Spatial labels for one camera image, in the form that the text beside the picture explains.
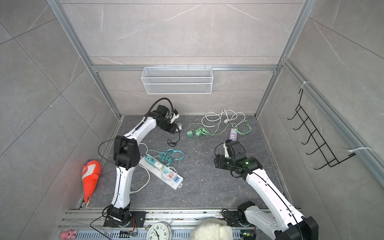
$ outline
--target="stuffed toy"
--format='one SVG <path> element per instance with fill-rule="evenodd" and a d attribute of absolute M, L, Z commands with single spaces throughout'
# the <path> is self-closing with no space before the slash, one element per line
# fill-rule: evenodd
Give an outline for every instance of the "stuffed toy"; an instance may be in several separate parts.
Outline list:
<path fill-rule="evenodd" d="M 75 236 L 76 233 L 77 233 L 77 230 L 75 230 L 75 231 L 69 230 L 69 231 L 60 233 L 59 238 L 60 238 L 60 240 L 75 239 L 76 238 L 76 236 Z"/>
<path fill-rule="evenodd" d="M 217 218 L 204 219 L 191 233 L 191 240 L 233 240 L 232 228 Z"/>

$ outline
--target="purple power strip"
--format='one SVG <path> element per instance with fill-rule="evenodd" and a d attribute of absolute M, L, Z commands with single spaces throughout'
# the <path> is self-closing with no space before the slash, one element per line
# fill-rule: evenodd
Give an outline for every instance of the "purple power strip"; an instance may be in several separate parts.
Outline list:
<path fill-rule="evenodd" d="M 237 132 L 233 128 L 231 128 L 231 132 L 229 133 L 229 139 L 232 141 L 237 140 Z"/>

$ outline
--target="orange plush toy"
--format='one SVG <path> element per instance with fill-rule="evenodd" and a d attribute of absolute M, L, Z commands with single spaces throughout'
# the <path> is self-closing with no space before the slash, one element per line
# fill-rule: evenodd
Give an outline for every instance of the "orange plush toy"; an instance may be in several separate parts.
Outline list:
<path fill-rule="evenodd" d="M 81 179 L 83 180 L 84 187 L 84 200 L 88 205 L 89 197 L 92 195 L 96 188 L 97 181 L 101 173 L 101 164 L 97 160 L 88 160 L 83 167 Z"/>

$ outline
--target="pink toy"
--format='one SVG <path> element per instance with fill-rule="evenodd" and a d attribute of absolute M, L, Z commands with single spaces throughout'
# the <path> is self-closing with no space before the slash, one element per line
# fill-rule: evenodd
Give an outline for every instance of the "pink toy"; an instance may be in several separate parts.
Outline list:
<path fill-rule="evenodd" d="M 76 236 L 75 236 L 76 233 L 77 233 L 77 230 L 75 230 L 75 231 L 69 230 L 69 231 L 61 233 L 59 238 L 60 238 L 60 240 L 75 239 L 76 238 Z"/>

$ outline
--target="white fluffy plush toy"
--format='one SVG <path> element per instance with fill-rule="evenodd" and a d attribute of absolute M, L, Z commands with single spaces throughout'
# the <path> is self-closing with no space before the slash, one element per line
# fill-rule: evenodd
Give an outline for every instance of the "white fluffy plush toy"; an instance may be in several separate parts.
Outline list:
<path fill-rule="evenodd" d="M 191 240 L 233 240 L 232 228 L 217 218 L 204 219 L 191 233 Z"/>

